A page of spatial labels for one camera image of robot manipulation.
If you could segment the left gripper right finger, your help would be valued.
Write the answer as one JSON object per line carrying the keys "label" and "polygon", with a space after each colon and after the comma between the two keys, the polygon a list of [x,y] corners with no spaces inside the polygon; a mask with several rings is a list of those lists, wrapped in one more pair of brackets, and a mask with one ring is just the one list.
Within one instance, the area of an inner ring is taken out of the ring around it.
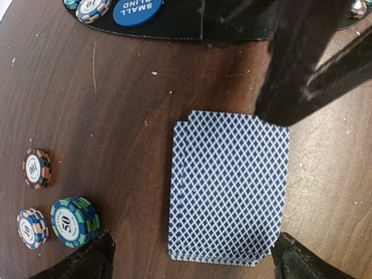
{"label": "left gripper right finger", "polygon": [[287,232],[271,248],[275,278],[352,278],[328,264]]}

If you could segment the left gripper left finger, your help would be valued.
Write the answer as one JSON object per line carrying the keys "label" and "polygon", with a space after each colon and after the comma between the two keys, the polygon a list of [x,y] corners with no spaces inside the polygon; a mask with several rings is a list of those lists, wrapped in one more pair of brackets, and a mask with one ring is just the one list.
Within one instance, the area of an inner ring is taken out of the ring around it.
{"label": "left gripper left finger", "polygon": [[113,276],[115,243],[110,231],[101,233],[58,264],[32,278],[107,278]]}

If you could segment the white blue poker chip stack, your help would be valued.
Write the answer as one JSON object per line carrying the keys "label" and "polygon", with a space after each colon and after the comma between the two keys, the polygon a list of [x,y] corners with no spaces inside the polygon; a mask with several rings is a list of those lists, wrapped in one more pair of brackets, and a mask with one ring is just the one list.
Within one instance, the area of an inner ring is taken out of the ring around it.
{"label": "white blue poker chip stack", "polygon": [[26,247],[38,249],[49,238],[48,224],[37,208],[23,209],[17,215],[17,231]]}

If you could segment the blue-backed playing card deck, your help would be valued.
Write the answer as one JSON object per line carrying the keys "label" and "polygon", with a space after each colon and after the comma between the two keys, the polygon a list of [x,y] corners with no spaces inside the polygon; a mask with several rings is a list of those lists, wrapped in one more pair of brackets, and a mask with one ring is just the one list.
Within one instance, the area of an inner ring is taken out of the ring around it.
{"label": "blue-backed playing card deck", "polygon": [[257,265],[281,231],[289,129],[193,110],[174,125],[168,251],[173,260]]}

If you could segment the brown 100 poker chip stack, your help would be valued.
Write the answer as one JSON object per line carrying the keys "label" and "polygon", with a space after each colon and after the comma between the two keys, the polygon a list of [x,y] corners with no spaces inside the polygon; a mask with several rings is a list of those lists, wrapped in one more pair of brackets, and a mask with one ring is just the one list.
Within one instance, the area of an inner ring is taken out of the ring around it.
{"label": "brown 100 poker chip stack", "polygon": [[26,185],[31,189],[45,188],[51,180],[51,160],[43,149],[28,149],[23,159],[22,169]]}

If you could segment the single white blue poker chip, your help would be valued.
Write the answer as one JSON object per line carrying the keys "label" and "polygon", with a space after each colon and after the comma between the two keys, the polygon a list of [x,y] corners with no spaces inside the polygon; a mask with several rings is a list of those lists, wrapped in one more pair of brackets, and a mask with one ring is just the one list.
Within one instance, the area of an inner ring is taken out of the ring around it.
{"label": "single white blue poker chip", "polygon": [[111,0],[83,0],[76,9],[76,18],[90,24],[99,20],[110,8]]}

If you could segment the blue small blind button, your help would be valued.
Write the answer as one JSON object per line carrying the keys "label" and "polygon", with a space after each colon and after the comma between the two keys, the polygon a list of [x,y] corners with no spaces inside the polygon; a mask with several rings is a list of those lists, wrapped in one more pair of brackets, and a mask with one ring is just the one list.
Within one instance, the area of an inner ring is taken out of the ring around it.
{"label": "blue small blind button", "polygon": [[137,27],[152,20],[162,6],[162,0],[118,1],[113,10],[113,19],[119,26]]}

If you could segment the single green blue poker chip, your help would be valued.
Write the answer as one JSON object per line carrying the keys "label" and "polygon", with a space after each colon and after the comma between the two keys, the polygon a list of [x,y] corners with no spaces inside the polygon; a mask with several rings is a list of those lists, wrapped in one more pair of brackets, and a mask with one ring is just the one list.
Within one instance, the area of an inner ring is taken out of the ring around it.
{"label": "single green blue poker chip", "polygon": [[79,6],[81,0],[63,0],[63,3],[66,8],[70,10],[75,10]]}

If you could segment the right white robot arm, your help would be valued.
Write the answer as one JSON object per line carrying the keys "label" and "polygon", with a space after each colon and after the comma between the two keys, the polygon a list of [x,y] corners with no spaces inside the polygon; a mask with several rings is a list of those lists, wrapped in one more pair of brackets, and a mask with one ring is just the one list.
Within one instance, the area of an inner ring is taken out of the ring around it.
{"label": "right white robot arm", "polygon": [[349,1],[279,1],[255,115],[291,126],[371,79],[371,28],[320,63]]}

